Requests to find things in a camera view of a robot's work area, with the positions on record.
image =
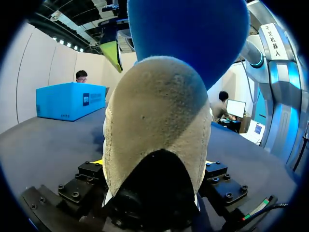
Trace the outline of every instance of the yellow-green object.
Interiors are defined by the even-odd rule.
[[[102,159],[100,159],[100,160],[98,160],[98,161],[94,161],[94,162],[91,162],[91,163],[98,163],[98,164],[103,165],[103,160],[102,160]]]
[[[103,165],[103,160],[100,159],[100,160],[98,160],[98,161],[94,161],[94,162],[91,162],[91,163],[99,163],[99,164]]]
[[[104,56],[112,63],[112,65],[117,69],[117,71],[121,73],[123,69],[120,62],[120,54],[117,41],[103,43],[100,45],[100,48]]]

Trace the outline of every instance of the logo on box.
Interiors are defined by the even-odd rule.
[[[89,93],[83,94],[83,106],[89,105]]]

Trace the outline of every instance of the computer monitor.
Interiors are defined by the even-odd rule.
[[[234,115],[237,117],[243,118],[243,114],[245,112],[246,103],[242,101],[234,101],[234,100],[227,100],[227,112],[230,115]]]

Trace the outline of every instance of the white fabric plush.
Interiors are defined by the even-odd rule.
[[[112,196],[144,157],[160,149],[180,158],[197,193],[211,114],[207,90],[191,66],[171,57],[136,64],[112,93],[103,130],[103,171]]]

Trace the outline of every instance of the sign with chinese text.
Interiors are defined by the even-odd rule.
[[[261,26],[269,48],[271,59],[288,59],[284,44],[275,24],[269,23]]]

